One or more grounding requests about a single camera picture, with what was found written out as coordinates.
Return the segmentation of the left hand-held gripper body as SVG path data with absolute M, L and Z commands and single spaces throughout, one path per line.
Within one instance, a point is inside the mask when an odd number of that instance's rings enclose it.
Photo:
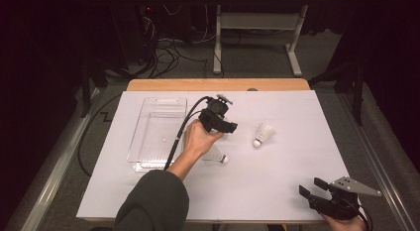
M 232 101 L 222 94 L 218 94 L 216 98 L 210 98 L 207 101 L 207 107 L 198 116 L 198 119 L 207 132 L 213 130 L 211 126 L 213 121 L 224 120 L 225 114 L 229 110 L 228 104 L 232 104 Z

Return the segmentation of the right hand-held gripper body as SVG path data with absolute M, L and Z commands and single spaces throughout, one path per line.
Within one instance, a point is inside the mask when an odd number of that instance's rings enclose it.
M 330 183 L 331 198 L 314 196 L 308 200 L 309 207 L 318 213 L 338 220 L 350 220 L 360 216 L 359 195 L 382 196 L 382 192 L 373 189 L 349 176 L 342 176 Z

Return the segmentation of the white plastic shuttlecock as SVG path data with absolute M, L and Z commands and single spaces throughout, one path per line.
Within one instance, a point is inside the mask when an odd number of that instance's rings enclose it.
M 259 148 L 266 140 L 271 138 L 275 134 L 274 128 L 267 123 L 260 123 L 255 138 L 253 140 L 253 146 Z
M 213 145 L 210 148 L 210 150 L 202 157 L 202 160 L 226 164 L 229 161 L 229 158 L 224 153 L 222 153 L 215 145 Z

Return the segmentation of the clear plastic container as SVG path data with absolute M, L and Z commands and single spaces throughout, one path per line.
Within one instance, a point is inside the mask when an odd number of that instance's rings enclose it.
M 163 170 L 186 116 L 182 97 L 147 97 L 129 148 L 127 162 L 135 172 Z

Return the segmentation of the person's right hand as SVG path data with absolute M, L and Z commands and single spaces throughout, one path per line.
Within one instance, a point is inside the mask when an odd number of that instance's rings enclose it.
M 333 231 L 367 231 L 366 225 L 360 217 L 350 220 L 338 220 L 325 214 L 322 214 L 322 217 Z

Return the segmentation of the person's left hand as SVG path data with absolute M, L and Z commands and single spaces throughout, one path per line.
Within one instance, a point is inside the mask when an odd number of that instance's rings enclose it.
M 184 151 L 182 155 L 189 161 L 197 161 L 222 137 L 223 133 L 209 133 L 199 120 L 194 120 L 187 126 L 184 133 Z

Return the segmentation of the wooden table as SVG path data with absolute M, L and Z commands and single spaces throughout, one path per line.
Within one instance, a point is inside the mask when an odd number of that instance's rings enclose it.
M 310 89 L 302 78 L 198 78 L 198 79 L 135 79 L 126 91 L 150 92 L 151 97 L 182 97 L 187 100 L 186 113 L 191 108 L 201 110 L 206 104 L 203 97 L 222 94 L 228 98 L 231 91 L 303 91 Z M 173 146 L 181 147 L 182 139 L 177 134 Z M 112 220 L 99 218 L 89 221 Z M 216 223 L 205 221 L 195 223 Z M 222 223 L 282 223 L 282 222 L 222 222 Z

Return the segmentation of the white cover board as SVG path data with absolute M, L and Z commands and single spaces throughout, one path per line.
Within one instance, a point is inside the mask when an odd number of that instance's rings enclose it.
M 125 92 L 86 188 L 77 215 L 111 219 L 140 179 L 127 162 L 143 101 L 152 94 Z M 237 130 L 217 143 L 225 165 L 199 161 L 184 181 L 193 222 L 316 222 L 318 214 L 299 195 L 300 185 L 316 192 L 315 177 L 335 180 L 347 169 L 316 93 L 231 91 L 227 113 Z M 259 148 L 260 123 L 275 134 Z

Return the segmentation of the black metal stand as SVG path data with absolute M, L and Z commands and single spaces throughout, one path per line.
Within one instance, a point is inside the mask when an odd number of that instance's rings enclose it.
M 335 80 L 334 90 L 337 93 L 353 91 L 352 114 L 359 126 L 362 122 L 363 84 L 364 70 L 358 62 L 344 62 L 335 68 L 327 69 L 325 72 L 311 78 L 310 86 L 321 81 Z
M 81 65 L 82 118 L 87 116 L 91 107 L 90 82 L 97 88 L 105 88 L 108 84 L 104 63 L 99 58 L 84 58 Z

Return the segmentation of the black computer tower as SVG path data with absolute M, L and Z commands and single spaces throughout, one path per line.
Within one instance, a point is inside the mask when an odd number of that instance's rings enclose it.
M 149 60 L 155 49 L 155 26 L 140 6 L 111 7 L 114 25 L 126 62 Z

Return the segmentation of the aluminium floor rail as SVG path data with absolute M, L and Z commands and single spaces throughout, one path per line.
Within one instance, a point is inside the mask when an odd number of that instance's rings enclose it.
M 363 100 L 362 122 L 352 113 L 351 100 L 338 96 L 345 118 L 361 147 L 362 168 L 351 174 L 379 188 L 382 197 L 363 198 L 374 231 L 420 231 L 420 173 L 416 171 L 371 95 Z
M 81 135 L 91 119 L 91 110 L 97 107 L 102 95 L 101 89 L 93 89 L 90 95 L 91 107 L 85 117 L 81 117 L 82 105 L 76 106 L 5 231 L 37 231 L 40 228 L 74 157 Z

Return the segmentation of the white metal desk frame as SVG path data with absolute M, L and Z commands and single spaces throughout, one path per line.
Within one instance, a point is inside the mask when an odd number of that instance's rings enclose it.
M 302 71 L 295 54 L 301 29 L 303 27 L 308 5 L 300 6 L 296 13 L 257 13 L 257 12 L 228 12 L 221 5 L 216 7 L 215 47 L 213 56 L 213 73 L 223 72 L 221 33 L 228 30 L 272 30 L 293 32 L 293 38 L 286 44 L 285 51 L 288 56 L 292 72 L 296 77 L 302 76 Z

